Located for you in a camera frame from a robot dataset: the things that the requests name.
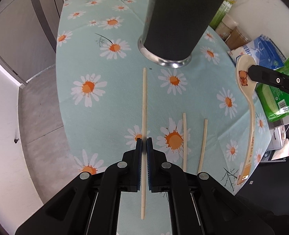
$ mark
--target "white daisy print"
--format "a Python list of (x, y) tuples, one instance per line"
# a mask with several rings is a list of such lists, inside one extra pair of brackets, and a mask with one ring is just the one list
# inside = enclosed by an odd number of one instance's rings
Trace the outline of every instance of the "white daisy print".
[(209, 40), (210, 42), (215, 42), (215, 41), (216, 41), (216, 39), (214, 38), (213, 34), (211, 34), (209, 31), (207, 31), (207, 32), (205, 33), (204, 38), (205, 38), (206, 40)]
[(184, 77), (183, 73), (177, 75), (177, 69), (174, 69), (173, 73), (170, 71), (170, 69), (168, 69), (168, 72), (165, 69), (161, 69), (161, 73), (163, 73), (164, 76), (158, 76), (158, 79), (165, 81), (161, 87), (170, 85), (167, 90), (168, 94), (173, 91), (173, 94), (176, 95), (176, 90), (180, 94), (182, 94), (182, 90), (186, 91), (184, 85), (187, 85), (188, 83), (186, 82), (186, 78)]
[[(156, 143), (159, 151), (166, 153), (166, 158), (168, 162), (176, 163), (179, 155), (183, 158), (184, 151), (184, 133), (182, 132), (183, 120), (180, 119), (177, 123), (169, 118), (169, 127), (161, 127), (160, 130), (164, 136), (158, 136)], [(187, 141), (190, 141), (190, 128), (187, 129)], [(187, 153), (189, 154), (191, 149), (187, 147)]]
[(126, 5), (116, 5), (112, 9), (115, 11), (126, 11), (129, 8)]
[(99, 3), (101, 3), (102, 0), (93, 0), (93, 1), (89, 1), (86, 3), (86, 6), (94, 6), (94, 5), (98, 5)]
[(103, 44), (103, 47), (100, 48), (101, 50), (105, 50), (100, 56), (107, 56), (106, 59), (112, 59), (113, 57), (114, 59), (117, 59), (117, 54), (119, 54), (121, 58), (124, 58), (126, 57), (126, 53), (122, 50), (131, 50), (127, 43), (128, 42), (122, 41), (121, 39), (118, 39), (117, 41), (111, 40), (111, 42)]
[(258, 148), (257, 152), (255, 153), (255, 156), (254, 156), (255, 166), (258, 166), (258, 164), (261, 161), (262, 157), (263, 157), (262, 156), (262, 149)]
[(72, 36), (73, 33), (71, 31), (64, 31), (61, 35), (59, 35), (56, 39), (56, 45), (62, 46), (62, 43), (66, 43), (68, 39), (70, 39), (70, 36)]
[(230, 118), (235, 117), (235, 113), (237, 113), (236, 107), (237, 104), (235, 103), (235, 97), (233, 97), (233, 94), (230, 93), (230, 90), (227, 90), (227, 93), (225, 91), (224, 88), (223, 89), (223, 93), (221, 91), (220, 95), (217, 94), (216, 97), (218, 100), (220, 100), (222, 103), (220, 104), (220, 109), (225, 108), (225, 116), (227, 116), (228, 112), (229, 112), (229, 116)]
[(242, 185), (243, 185), (243, 183), (237, 184), (237, 181), (238, 181), (238, 179), (239, 179), (239, 177), (240, 177), (240, 175), (241, 175), (241, 172), (242, 172), (243, 167), (244, 167), (244, 163), (241, 162), (241, 163), (240, 163), (240, 166), (239, 166), (239, 170), (238, 170), (237, 179), (235, 179), (235, 181), (234, 181), (234, 183), (233, 183), (233, 190), (234, 190), (233, 194), (234, 194), (234, 195), (239, 192), (239, 190), (241, 189), (241, 187), (242, 187)]
[(252, 99), (257, 99), (257, 97), (258, 97), (258, 95), (257, 95), (257, 93), (256, 93), (256, 91), (253, 91), (253, 95), (252, 95)]
[(136, 0), (126, 0), (126, 2), (133, 3), (133, 2), (136, 2)]
[(214, 64), (218, 64), (220, 62), (219, 55), (214, 53), (213, 49), (202, 47), (201, 52), (205, 55), (205, 58), (207, 58), (208, 61), (212, 60)]
[(142, 132), (138, 125), (134, 125), (134, 130), (128, 128), (127, 131), (130, 133), (130, 135), (124, 136), (126, 139), (131, 139), (126, 143), (126, 145), (130, 146), (130, 149), (136, 148), (136, 143), (138, 138), (142, 138)]
[(104, 172), (107, 167), (101, 167), (103, 165), (103, 160), (96, 162), (98, 154), (95, 153), (92, 155), (90, 162), (88, 162), (88, 157), (86, 151), (82, 150), (82, 159), (83, 163), (74, 156), (75, 161), (77, 162), (77, 168), (80, 172), (89, 172), (91, 175), (95, 175), (100, 172)]
[(119, 28), (120, 26), (122, 26), (120, 23), (123, 22), (123, 19), (120, 19), (119, 17), (112, 17), (112, 18), (108, 18), (105, 21), (102, 21), (101, 24), (99, 25), (99, 27), (104, 27), (103, 29), (112, 29), (114, 28)]
[(228, 158), (228, 161), (234, 161), (236, 159), (236, 155), (238, 153), (237, 142), (234, 140), (230, 140), (230, 144), (228, 143), (226, 145), (226, 148), (227, 148), (226, 156)]
[(258, 124), (258, 131), (260, 134), (265, 133), (266, 130), (266, 121), (265, 117), (260, 113), (259, 116), (256, 119), (257, 124)]
[(73, 100), (76, 99), (75, 105), (77, 105), (82, 100), (82, 98), (85, 97), (85, 106), (91, 107), (91, 96), (95, 99), (95, 101), (99, 101), (98, 96), (102, 96), (105, 91), (98, 88), (105, 87), (107, 85), (107, 82), (98, 82), (101, 76), (96, 76), (95, 74), (92, 74), (91, 76), (87, 74), (86, 78), (84, 76), (81, 76), (80, 78), (82, 82), (74, 81), (74, 85), (76, 85), (76, 87), (73, 87), (71, 89), (71, 95), (74, 96)]
[(75, 19), (77, 17), (84, 15), (85, 13), (86, 13), (85, 11), (76, 11), (76, 12), (70, 14), (67, 18), (68, 19)]
[(96, 26), (99, 22), (96, 20), (89, 20), (88, 26)]

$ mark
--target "green plastic bag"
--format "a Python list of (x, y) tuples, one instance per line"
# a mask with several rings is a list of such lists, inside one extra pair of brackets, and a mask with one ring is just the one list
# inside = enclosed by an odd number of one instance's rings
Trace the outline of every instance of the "green plastic bag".
[[(284, 64), (276, 71), (289, 75), (289, 58)], [(274, 122), (289, 115), (289, 94), (264, 84), (259, 84), (256, 92), (269, 121)]]

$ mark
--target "floral tablecloth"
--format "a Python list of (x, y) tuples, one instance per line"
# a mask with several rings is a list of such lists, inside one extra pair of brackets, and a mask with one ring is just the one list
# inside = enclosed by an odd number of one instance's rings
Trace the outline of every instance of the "floral tablecloth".
[[(141, 137), (142, 70), (147, 67), (147, 135), (153, 138), (154, 148), (182, 166), (182, 114), (186, 112), (187, 172), (196, 174), (207, 118), (202, 171), (235, 194), (247, 150), (249, 109), (236, 85), (228, 47), (209, 27), (189, 65), (181, 69), (156, 65), (137, 48), (147, 5), (148, 0), (69, 0), (64, 4), (57, 38), (57, 88), (78, 172), (103, 172), (135, 147)], [(251, 172), (271, 139), (256, 94), (253, 99), (256, 130)], [(167, 195), (147, 193), (145, 220), (140, 219), (140, 198), (140, 192), (122, 193), (118, 234), (169, 234)]]

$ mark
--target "black cylindrical holder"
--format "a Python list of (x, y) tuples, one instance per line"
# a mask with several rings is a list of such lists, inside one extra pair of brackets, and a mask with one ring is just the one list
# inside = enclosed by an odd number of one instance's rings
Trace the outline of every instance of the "black cylindrical holder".
[(149, 0), (139, 50), (162, 66), (186, 65), (223, 1)]

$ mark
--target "blue and white package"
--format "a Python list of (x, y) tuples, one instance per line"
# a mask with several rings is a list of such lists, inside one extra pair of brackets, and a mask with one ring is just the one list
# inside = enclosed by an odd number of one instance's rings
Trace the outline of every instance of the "blue and white package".
[(275, 70), (284, 66), (285, 56), (272, 40), (261, 35), (248, 44), (228, 52), (236, 64), (238, 59), (245, 54), (252, 56), (255, 62), (263, 67)]

